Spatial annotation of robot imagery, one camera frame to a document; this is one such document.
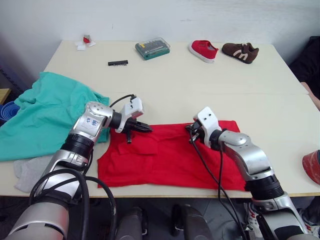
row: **white wall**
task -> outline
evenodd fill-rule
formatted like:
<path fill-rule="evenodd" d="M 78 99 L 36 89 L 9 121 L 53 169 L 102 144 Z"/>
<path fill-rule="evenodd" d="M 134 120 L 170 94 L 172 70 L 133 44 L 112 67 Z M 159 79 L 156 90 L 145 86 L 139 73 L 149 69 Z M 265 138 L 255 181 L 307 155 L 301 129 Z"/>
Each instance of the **white wall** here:
<path fill-rule="evenodd" d="M 60 40 L 274 44 L 289 63 L 320 35 L 319 0 L 0 0 L 0 54 L 37 79 Z"/>

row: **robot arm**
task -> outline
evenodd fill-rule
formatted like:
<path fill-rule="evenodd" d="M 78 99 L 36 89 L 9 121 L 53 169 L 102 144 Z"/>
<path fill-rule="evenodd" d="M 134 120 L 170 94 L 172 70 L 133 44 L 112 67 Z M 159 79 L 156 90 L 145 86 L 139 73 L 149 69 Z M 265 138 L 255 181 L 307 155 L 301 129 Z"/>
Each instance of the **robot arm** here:
<path fill-rule="evenodd" d="M 100 102 L 88 102 L 85 111 L 69 132 L 65 143 L 53 155 L 43 176 L 56 170 L 73 169 L 83 172 L 89 164 L 90 155 L 102 129 L 113 128 L 127 136 L 132 131 L 151 132 L 137 117 L 144 113 L 142 101 L 134 96 L 121 112 Z M 13 226 L 6 240 L 62 240 L 67 239 L 69 228 L 69 202 L 78 197 L 79 182 L 64 184 L 42 196 L 47 189 L 74 178 L 70 173 L 49 177 L 35 192 L 36 203 L 30 205 Z"/>
<path fill-rule="evenodd" d="M 200 138 L 213 150 L 222 150 L 238 166 L 245 180 L 245 190 L 252 194 L 252 202 L 259 210 L 257 217 L 265 240 L 287 239 L 306 234 L 306 226 L 283 191 L 266 154 L 251 142 L 248 135 L 221 130 L 218 119 L 209 107 L 193 117 L 189 126 L 193 139 Z"/>

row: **red cloth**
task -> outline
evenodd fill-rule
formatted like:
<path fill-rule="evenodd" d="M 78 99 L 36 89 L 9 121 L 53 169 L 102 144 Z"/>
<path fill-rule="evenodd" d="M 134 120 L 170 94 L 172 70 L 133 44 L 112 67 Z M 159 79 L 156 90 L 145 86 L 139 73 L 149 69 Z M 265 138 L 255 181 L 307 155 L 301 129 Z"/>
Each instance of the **red cloth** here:
<path fill-rule="evenodd" d="M 107 152 L 98 159 L 98 178 L 109 187 L 159 184 L 217 189 L 194 147 L 183 124 L 153 125 L 153 132 L 132 133 L 132 144 L 125 134 L 111 131 Z M 239 132 L 235 121 L 219 121 L 221 128 Z M 197 147 L 218 179 L 220 153 L 199 141 Z M 244 191 L 243 180 L 235 162 L 224 155 L 222 186 Z"/>

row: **teal cloth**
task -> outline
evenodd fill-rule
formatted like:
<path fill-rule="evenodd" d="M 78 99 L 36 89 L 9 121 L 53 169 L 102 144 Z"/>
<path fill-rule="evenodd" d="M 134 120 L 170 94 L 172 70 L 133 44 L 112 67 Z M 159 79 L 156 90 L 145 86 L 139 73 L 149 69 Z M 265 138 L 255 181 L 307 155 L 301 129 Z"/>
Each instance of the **teal cloth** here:
<path fill-rule="evenodd" d="M 33 158 L 60 149 L 87 102 L 109 105 L 109 98 L 59 74 L 41 72 L 14 103 L 17 115 L 0 127 L 0 161 Z M 106 129 L 98 142 L 107 140 Z"/>

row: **shoe sole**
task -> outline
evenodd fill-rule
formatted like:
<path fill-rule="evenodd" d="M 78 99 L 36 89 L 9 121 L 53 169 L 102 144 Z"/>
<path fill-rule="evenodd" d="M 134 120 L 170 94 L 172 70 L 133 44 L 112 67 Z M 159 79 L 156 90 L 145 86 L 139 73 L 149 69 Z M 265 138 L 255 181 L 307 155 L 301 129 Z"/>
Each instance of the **shoe sole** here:
<path fill-rule="evenodd" d="M 196 51 L 192 48 L 192 43 L 193 43 L 193 42 L 191 42 L 191 43 L 189 44 L 189 47 L 188 47 L 190 53 L 192 53 L 193 55 L 197 56 L 198 58 L 200 58 L 202 61 L 206 62 L 207 64 L 212 64 L 212 63 L 215 61 L 215 59 L 206 58 L 205 56 L 202 56 L 200 53 L 196 52 Z"/>
<path fill-rule="evenodd" d="M 243 63 L 245 63 L 245 64 L 251 64 L 251 63 L 253 62 L 253 61 L 244 61 L 244 60 L 241 59 L 241 58 L 238 58 L 238 57 L 236 57 L 236 56 L 230 55 L 230 54 L 226 53 L 223 48 L 221 49 L 221 51 L 222 51 L 225 55 L 228 55 L 229 57 L 232 57 L 233 59 L 237 59 L 237 60 L 239 60 L 239 61 L 241 61 L 241 62 L 243 62 Z"/>

